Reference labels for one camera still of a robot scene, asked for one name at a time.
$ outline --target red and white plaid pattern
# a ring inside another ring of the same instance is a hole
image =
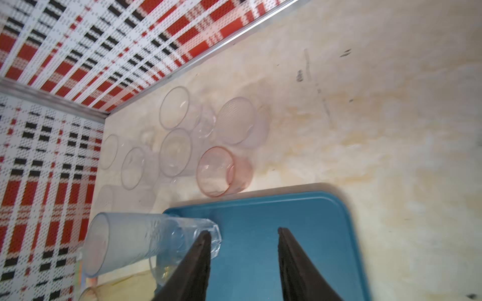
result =
[[[0,76],[109,112],[283,1],[2,3]]]
[[[0,300],[72,300],[104,125],[2,94],[0,116]]]

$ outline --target plastic tray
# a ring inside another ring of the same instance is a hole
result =
[[[283,300],[278,227],[289,228],[313,264],[345,301],[371,300],[346,206],[326,192],[263,196],[169,208],[208,218],[223,242],[211,261],[208,301]]]

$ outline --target upside-down glass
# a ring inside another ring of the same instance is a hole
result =
[[[138,186],[127,190],[121,186],[104,185],[94,203],[110,204],[110,210],[95,211],[94,214],[110,211],[149,213],[155,202],[156,196],[148,187]]]
[[[190,133],[193,139],[206,139],[214,130],[216,124],[216,113],[209,104],[202,104],[199,123]]]
[[[269,122],[269,113],[265,107],[257,109],[248,99],[236,97],[221,108],[214,130],[223,143],[256,148],[266,141]]]
[[[211,234],[211,258],[214,258],[219,253],[222,239],[217,224],[208,219],[172,218],[168,238],[152,238],[151,249],[161,250],[149,258],[152,275],[159,285],[163,286],[169,280],[203,230]]]
[[[189,133],[183,129],[175,129],[167,134],[162,141],[159,151],[159,163],[162,173],[168,177],[175,177],[186,169],[190,161],[193,161],[193,154],[196,154],[196,147]]]
[[[120,171],[122,186],[131,190],[138,185],[154,187],[159,178],[157,155],[146,146],[136,146],[125,156]]]
[[[118,135],[109,135],[100,148],[100,169],[120,169],[125,156],[134,145],[135,143],[132,141],[119,137]]]
[[[202,105],[195,101],[185,87],[170,90],[159,109],[159,122],[166,130],[192,130],[201,118]]]
[[[208,149],[199,160],[196,172],[199,189],[208,197],[243,191],[252,178],[253,167],[249,160],[222,146]]]
[[[202,230],[216,235],[217,247],[211,247],[217,254],[221,236],[210,220],[165,214],[99,213],[90,224],[82,248],[83,271],[88,277],[97,277],[167,249],[189,249],[187,238]]]

